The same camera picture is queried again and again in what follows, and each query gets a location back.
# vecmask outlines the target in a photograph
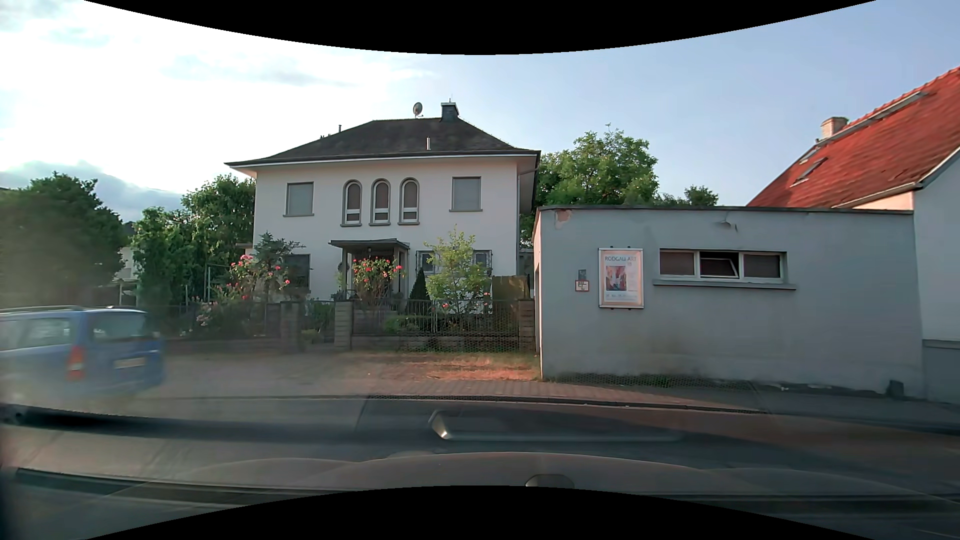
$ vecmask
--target small tree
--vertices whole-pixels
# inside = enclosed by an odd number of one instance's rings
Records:
[[[427,291],[442,309],[457,315],[473,313],[490,299],[491,279],[487,268],[473,262],[475,240],[475,235],[466,236],[454,226],[449,240],[437,238],[436,244],[423,242],[433,250],[430,262],[438,269],[427,278]]]
[[[426,290],[426,277],[423,275],[422,268],[417,271],[406,311],[407,315],[425,315],[430,312],[430,293]]]

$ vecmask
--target chimney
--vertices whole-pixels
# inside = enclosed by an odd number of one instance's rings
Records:
[[[847,122],[850,122],[850,119],[843,116],[831,116],[824,120],[820,124],[820,140],[837,135],[840,130],[847,127]]]
[[[460,116],[460,111],[457,110],[457,104],[452,101],[440,104],[440,114],[441,122],[452,122]]]

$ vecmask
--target skylight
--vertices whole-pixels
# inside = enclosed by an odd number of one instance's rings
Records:
[[[800,175],[799,177],[797,177],[797,180],[793,181],[793,184],[792,184],[791,186],[797,185],[797,184],[799,184],[799,183],[801,183],[801,182],[805,182],[806,179],[810,177],[810,173],[812,173],[817,167],[819,167],[820,165],[822,165],[823,162],[826,161],[826,160],[827,160],[827,158],[820,158],[819,160],[816,160],[816,162],[814,162],[812,165],[810,165],[810,168],[806,169],[802,175]]]

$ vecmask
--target fence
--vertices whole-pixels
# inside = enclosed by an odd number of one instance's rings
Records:
[[[197,339],[277,338],[280,304],[248,303],[207,310],[203,304],[141,307],[164,337]]]
[[[336,305],[331,300],[308,300],[303,304],[300,329],[313,343],[333,343]]]
[[[519,352],[533,347],[533,304],[525,300],[437,303],[353,301],[350,347],[401,351]]]

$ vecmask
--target stone pillar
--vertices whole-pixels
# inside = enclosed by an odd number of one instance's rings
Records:
[[[300,328],[303,305],[300,302],[280,303],[280,350],[284,353],[299,353],[304,350]]]
[[[353,302],[337,302],[333,309],[333,346],[349,351],[351,336],[353,336]]]
[[[537,326],[535,321],[534,301],[530,299],[517,300],[519,315],[519,340],[522,353],[537,351]]]

